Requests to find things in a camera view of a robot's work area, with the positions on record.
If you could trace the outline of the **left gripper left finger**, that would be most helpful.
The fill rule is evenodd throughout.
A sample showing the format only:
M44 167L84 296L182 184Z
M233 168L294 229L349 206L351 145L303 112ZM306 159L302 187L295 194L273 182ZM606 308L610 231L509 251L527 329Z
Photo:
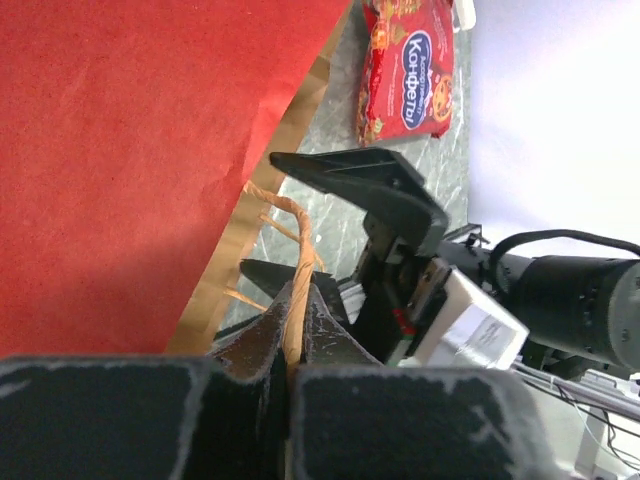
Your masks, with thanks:
M278 479L291 290L199 356L1 363L5 479Z

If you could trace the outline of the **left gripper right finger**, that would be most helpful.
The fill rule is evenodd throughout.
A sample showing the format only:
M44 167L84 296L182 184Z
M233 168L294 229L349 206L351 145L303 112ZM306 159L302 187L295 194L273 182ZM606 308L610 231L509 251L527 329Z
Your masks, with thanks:
M535 402L510 372L377 362L312 288L292 393L296 479L554 479Z

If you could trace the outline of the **red candy snack bag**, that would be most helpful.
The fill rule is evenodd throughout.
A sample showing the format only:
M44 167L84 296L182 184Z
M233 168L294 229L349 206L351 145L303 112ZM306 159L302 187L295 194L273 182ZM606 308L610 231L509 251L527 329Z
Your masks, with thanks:
M369 45L358 94L358 142L439 138L453 115L451 1L364 1Z

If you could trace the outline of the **red paper bag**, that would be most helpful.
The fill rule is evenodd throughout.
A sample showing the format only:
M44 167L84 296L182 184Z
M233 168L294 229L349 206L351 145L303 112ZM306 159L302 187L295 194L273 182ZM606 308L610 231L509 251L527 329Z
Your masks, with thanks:
M159 353L344 1L1 5L1 352Z

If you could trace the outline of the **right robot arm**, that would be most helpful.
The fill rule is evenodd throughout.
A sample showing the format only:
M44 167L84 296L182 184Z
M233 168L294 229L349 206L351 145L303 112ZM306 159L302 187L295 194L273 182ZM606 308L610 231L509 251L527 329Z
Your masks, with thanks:
M274 153L271 164L365 214L367 243L348 279L312 279L351 337L388 365L516 360L570 378L639 368L639 249L576 230L513 235L490 246L456 231L398 152Z

